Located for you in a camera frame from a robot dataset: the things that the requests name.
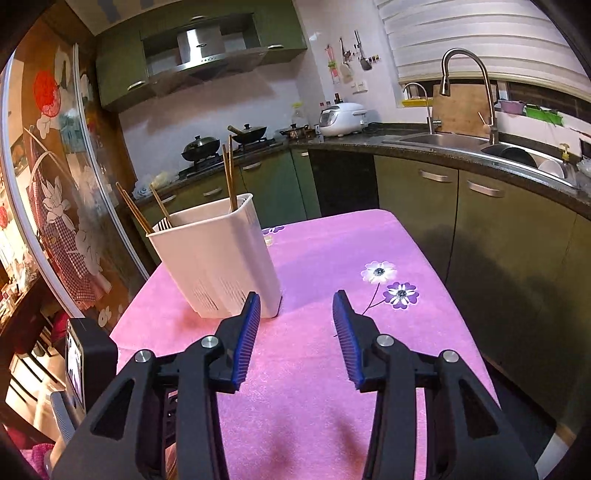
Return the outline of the wooden chopstick pair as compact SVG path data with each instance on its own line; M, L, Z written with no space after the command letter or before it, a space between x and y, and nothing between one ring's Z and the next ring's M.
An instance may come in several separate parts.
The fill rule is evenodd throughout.
M236 187L235 187L235 164L233 164L232 136L231 135L228 136L228 154L231 159L232 180L233 180L233 188L235 188L236 203L238 203L238 192L236 192Z
M225 144L221 145L221 151L226 188L228 188L229 211L233 212L238 207L238 204L236 203L235 188L233 188L231 159L228 154L228 148L226 148Z

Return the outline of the steel kitchen faucet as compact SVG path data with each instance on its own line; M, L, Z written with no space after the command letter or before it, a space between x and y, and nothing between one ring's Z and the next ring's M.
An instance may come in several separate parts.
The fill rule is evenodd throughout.
M451 79L451 60L462 61L467 58L474 61L472 66L478 67L476 74L480 77L480 84L467 84L465 81L457 83ZM434 93L433 99L436 122L440 123L439 130L479 137L481 141L488 135L491 145L498 144L495 87L489 80L483 61L465 48L452 48L443 55L441 71L440 88Z

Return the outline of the steel range hood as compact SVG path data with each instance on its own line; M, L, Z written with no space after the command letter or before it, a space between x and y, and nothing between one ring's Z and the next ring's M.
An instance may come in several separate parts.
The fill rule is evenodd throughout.
M223 35L216 24L157 34L144 39L143 47L147 85L157 96L252 71L269 52L247 47L242 35Z

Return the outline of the wooden cutting board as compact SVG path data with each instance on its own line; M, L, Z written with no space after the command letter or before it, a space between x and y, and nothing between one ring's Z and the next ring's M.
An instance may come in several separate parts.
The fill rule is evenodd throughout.
M454 133L488 139L490 129L489 102L482 84L451 84L451 95L440 94L440 84L434 86L433 119L438 132Z

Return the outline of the white plastic utensil holder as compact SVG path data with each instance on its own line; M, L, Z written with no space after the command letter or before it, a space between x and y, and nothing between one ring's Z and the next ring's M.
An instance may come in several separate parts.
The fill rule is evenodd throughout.
M194 312L228 318L254 292L260 315L276 317L283 294L252 194L239 194L235 211L224 198L173 213L169 223L147 238Z

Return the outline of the small black pot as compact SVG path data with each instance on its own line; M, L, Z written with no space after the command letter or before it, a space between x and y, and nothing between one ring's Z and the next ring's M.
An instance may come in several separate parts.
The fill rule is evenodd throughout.
M307 138L308 130L310 130L308 125L297 126L297 124L291 124L287 129L280 130L280 134L286 137L287 140L296 141Z

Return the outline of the white rice cooker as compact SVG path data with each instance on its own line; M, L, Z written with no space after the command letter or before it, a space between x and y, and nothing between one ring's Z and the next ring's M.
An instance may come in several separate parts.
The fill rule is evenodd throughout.
M359 103L344 102L322 109L318 126L325 137L341 137L360 132L368 110Z

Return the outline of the white window blind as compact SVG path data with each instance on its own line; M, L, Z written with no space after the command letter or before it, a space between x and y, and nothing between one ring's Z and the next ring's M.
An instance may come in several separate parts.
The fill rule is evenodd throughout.
M590 100L590 79L558 28L530 1L377 1L398 78L437 80L441 60L464 48L496 80Z

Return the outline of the black wok right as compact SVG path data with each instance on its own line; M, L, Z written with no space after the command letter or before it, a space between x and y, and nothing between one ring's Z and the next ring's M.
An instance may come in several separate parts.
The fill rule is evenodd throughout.
M250 124L245 124L242 129L235 126L228 125L228 132L233 141L239 145L246 145L259 142L266 134L266 126L252 127Z

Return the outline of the steel sink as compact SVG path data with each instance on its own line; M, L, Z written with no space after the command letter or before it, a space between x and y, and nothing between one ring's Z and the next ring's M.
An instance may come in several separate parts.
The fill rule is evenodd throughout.
M576 188L575 174L565 162L546 153L510 143L490 144L487 139L452 133L417 133L397 137L388 135L382 141L387 145L423 145L440 150L464 152L481 157L495 157L495 164L507 166L512 172L532 174L535 178L550 180Z

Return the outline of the glass sliding door floral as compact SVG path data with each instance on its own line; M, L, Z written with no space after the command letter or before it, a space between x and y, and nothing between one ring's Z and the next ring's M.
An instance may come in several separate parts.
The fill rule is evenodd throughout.
M125 231L80 49L1 73L1 172L16 227L61 308L112 330L148 278Z

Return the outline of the wooden chopstick single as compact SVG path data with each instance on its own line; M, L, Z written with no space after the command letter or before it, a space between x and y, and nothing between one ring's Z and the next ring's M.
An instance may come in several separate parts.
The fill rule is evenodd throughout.
M159 209L160 209L160 211L161 211L161 213L163 215L163 218L167 218L169 220L169 222L170 222L169 212L167 211L167 209L166 209L165 205L163 204L162 200L160 199L160 197L159 197L156 189L154 188L154 186L152 184L149 185L149 188L150 188L150 191L152 193L152 196L154 197L154 199L155 199L155 201L156 201L156 203L157 203L157 205L158 205L158 207L159 207Z

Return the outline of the black plastic fork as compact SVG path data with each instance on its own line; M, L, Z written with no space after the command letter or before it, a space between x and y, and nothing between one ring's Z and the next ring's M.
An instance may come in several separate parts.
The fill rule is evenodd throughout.
M153 229L155 231L161 232L167 229L170 229L172 227L172 225L170 224L169 220L167 218L162 218L160 221L158 221Z

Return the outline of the pink floral tablecloth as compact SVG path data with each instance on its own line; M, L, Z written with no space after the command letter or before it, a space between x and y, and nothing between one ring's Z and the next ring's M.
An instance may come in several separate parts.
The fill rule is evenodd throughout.
M245 383L218 399L231 478L362 476L376 397L356 390L346 374L332 320L339 290L410 349L455 350L491 385L448 291L391 212L271 227L263 237L283 302L259 326Z

